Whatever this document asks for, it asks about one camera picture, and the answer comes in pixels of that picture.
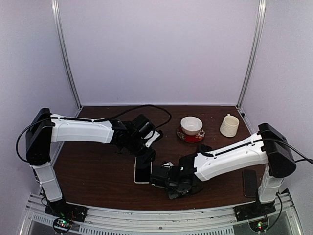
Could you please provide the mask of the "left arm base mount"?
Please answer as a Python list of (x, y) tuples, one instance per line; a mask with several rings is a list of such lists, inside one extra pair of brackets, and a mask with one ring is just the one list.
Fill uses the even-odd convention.
[(53, 219), (52, 228), (59, 234), (69, 232), (76, 222), (84, 222), (87, 210), (84, 206), (68, 204), (66, 202), (49, 203), (45, 207), (46, 214), (56, 217)]

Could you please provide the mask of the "black phone edge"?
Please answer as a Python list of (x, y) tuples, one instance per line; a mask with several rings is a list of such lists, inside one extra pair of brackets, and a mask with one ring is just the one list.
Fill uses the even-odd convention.
[(257, 174), (255, 170), (243, 170), (243, 185), (244, 196), (248, 198), (255, 198), (258, 190)]

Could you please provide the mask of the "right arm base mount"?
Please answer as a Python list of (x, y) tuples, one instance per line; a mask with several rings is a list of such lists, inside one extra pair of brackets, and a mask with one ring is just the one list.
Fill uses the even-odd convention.
[(268, 215), (274, 212), (276, 212), (274, 202), (261, 204), (255, 201), (234, 207), (236, 220), (238, 222), (247, 220), (251, 230), (257, 233), (265, 232), (269, 228)]

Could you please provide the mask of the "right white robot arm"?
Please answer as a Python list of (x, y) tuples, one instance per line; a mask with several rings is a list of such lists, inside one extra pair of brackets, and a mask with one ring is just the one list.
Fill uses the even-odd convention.
[(261, 216), (269, 209), (283, 180), (293, 174), (296, 163), (288, 149), (286, 137), (268, 123), (258, 126), (257, 133), (235, 144), (209, 151), (200, 148), (183, 156), (177, 166), (153, 166), (150, 184), (164, 188), (170, 199), (192, 193), (198, 181), (254, 165), (265, 165), (258, 200), (251, 204), (251, 212)]

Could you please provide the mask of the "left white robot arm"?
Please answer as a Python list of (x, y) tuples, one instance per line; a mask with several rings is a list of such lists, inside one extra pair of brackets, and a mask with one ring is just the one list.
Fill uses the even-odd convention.
[(64, 202), (51, 164), (51, 143), (98, 142), (126, 149), (135, 156), (134, 182), (147, 184), (156, 156), (151, 145), (160, 137), (161, 134), (144, 115), (132, 121), (85, 119), (52, 114), (48, 108), (42, 108), (26, 132), (26, 160), (38, 177), (51, 209), (59, 217), (66, 217), (70, 213), (70, 206)]

